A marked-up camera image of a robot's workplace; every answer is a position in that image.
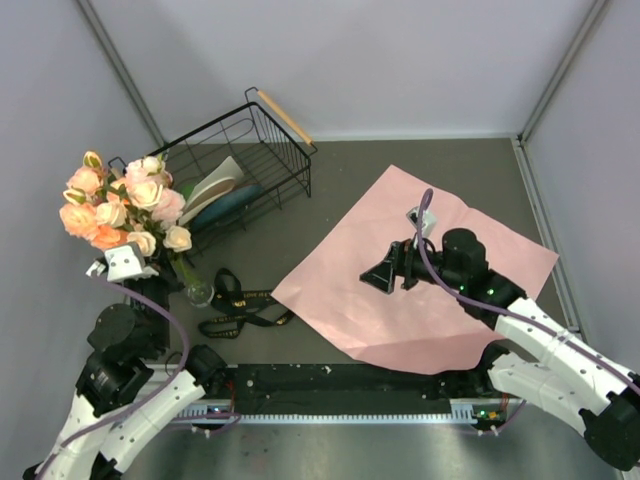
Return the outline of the pink wrapping paper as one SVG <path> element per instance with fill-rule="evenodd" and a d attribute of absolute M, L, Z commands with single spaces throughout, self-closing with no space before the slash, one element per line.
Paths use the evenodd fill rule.
<path fill-rule="evenodd" d="M 387 295 L 360 281 L 394 241 L 413 236 L 407 212 L 428 183 L 390 166 L 273 295 L 354 360 L 433 375 L 474 368 L 501 335 L 468 316 L 441 287 Z"/>

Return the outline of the black ribbon gold lettering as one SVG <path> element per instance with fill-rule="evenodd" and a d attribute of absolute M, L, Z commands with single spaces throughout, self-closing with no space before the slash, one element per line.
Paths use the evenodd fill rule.
<path fill-rule="evenodd" d="M 245 290 L 239 278 L 227 268 L 216 272 L 210 305 L 221 316 L 204 320 L 197 326 L 199 333 L 209 339 L 233 340 L 246 324 L 260 328 L 282 327 L 295 318 L 295 313 L 288 308 L 274 320 L 261 316 L 264 310 L 282 307 L 282 304 L 272 296 L 272 290 Z"/>

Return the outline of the small pink rose sprig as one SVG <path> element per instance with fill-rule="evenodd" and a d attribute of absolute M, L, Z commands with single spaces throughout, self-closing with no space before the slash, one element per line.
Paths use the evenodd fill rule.
<path fill-rule="evenodd" d="M 171 292 L 183 290 L 193 278 L 183 263 L 193 247 L 191 233 L 180 224 L 185 207 L 180 193 L 152 177 L 107 184 L 96 205 L 100 233 L 92 240 L 102 257 L 87 275 L 111 283 L 157 280 Z"/>

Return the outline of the pale pink peony stem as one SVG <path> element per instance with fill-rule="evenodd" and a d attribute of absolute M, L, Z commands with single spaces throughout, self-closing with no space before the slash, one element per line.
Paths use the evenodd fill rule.
<path fill-rule="evenodd" d="M 125 169 L 129 200 L 164 228 L 178 223 L 186 204 L 184 197 L 171 188 L 172 182 L 163 157 L 146 156 L 130 162 Z"/>

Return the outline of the eucalyptus pink flower sprig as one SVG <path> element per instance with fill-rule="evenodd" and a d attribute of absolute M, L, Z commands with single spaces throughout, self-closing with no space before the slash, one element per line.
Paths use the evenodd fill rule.
<path fill-rule="evenodd" d="M 101 251 L 123 245 L 128 233 L 123 229 L 127 210 L 120 201 L 104 202 L 97 207 L 84 203 L 65 204 L 59 209 L 59 217 L 65 231 L 87 241 Z"/>

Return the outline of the peach rose flower stem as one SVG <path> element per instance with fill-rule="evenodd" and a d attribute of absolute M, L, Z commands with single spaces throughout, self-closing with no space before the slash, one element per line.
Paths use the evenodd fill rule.
<path fill-rule="evenodd" d="M 94 151 L 87 151 L 82 165 L 73 173 L 62 192 L 70 204 L 97 206 L 108 200 L 119 199 L 124 185 L 124 174 L 116 168 L 107 168 Z"/>

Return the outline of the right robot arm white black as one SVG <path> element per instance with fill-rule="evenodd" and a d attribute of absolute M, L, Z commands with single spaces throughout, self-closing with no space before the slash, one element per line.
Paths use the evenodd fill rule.
<path fill-rule="evenodd" d="M 604 462 L 620 471 L 639 465 L 639 375 L 598 353 L 562 327 L 507 277 L 491 269 L 486 248 L 468 229 L 392 243 L 359 279 L 391 294 L 396 279 L 410 290 L 424 281 L 453 296 L 467 315 L 533 356 L 500 350 L 467 370 L 469 388 L 521 398 L 573 428 Z"/>

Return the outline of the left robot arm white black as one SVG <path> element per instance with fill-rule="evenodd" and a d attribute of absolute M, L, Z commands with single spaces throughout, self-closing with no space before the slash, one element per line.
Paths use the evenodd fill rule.
<path fill-rule="evenodd" d="M 178 280 L 126 280 L 128 300 L 106 307 L 87 338 L 93 351 L 75 384 L 51 453 L 25 479 L 119 479 L 145 446 L 191 403 L 226 387 L 227 365 L 207 345 L 187 346 L 179 366 L 144 399 L 147 361 L 168 347 L 164 323 Z"/>

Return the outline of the clear glass vase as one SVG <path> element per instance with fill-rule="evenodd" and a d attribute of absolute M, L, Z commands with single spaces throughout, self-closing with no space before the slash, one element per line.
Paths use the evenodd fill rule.
<path fill-rule="evenodd" d="M 211 304 L 215 290 L 205 281 L 192 281 L 185 286 L 189 302 L 196 308 L 205 308 Z"/>

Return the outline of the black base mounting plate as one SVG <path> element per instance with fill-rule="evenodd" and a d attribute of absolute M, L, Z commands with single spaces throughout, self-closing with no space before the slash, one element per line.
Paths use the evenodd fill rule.
<path fill-rule="evenodd" d="M 488 391 L 479 372 L 435 375 L 388 370 L 367 364 L 240 364 L 226 373 L 237 397 L 280 392 L 416 392 L 429 399 L 482 396 Z"/>

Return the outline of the dark teal plate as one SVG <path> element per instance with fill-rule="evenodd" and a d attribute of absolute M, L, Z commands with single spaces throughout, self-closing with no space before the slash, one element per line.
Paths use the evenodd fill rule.
<path fill-rule="evenodd" d="M 251 204 L 263 194 L 259 184 L 240 186 L 215 200 L 189 222 L 192 231 L 220 227 L 240 218 Z"/>

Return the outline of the white plate in basket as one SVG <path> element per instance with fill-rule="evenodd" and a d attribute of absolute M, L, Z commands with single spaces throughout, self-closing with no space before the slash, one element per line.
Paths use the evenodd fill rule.
<path fill-rule="evenodd" d="M 232 156 L 227 156 L 211 173 L 195 184 L 187 184 L 180 190 L 187 202 L 209 187 L 225 180 L 238 183 L 244 178 L 244 171 Z"/>

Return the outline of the cream plate in basket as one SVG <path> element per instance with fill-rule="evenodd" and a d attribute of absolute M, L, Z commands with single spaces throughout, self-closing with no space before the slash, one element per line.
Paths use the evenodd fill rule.
<path fill-rule="evenodd" d="M 231 192 L 234 189 L 235 184 L 236 181 L 231 177 L 208 183 L 202 181 L 197 184 L 185 204 L 183 215 L 179 219 L 179 224 L 188 224 L 208 205 L 216 201 L 221 196 Z"/>

